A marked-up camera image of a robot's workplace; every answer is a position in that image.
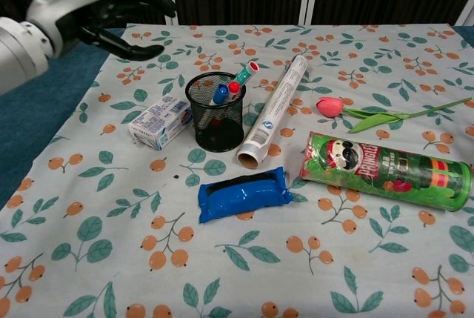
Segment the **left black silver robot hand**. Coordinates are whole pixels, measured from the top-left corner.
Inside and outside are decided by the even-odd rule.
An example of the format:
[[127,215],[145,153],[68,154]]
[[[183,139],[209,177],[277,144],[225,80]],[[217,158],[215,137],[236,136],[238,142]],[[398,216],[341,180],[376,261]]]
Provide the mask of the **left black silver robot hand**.
[[84,42],[121,59],[146,61],[160,55],[164,47],[159,44],[134,46],[107,28],[125,16],[150,7],[169,17],[176,15],[176,4],[172,0],[33,0],[26,20],[50,40],[55,59],[70,52],[78,42]]

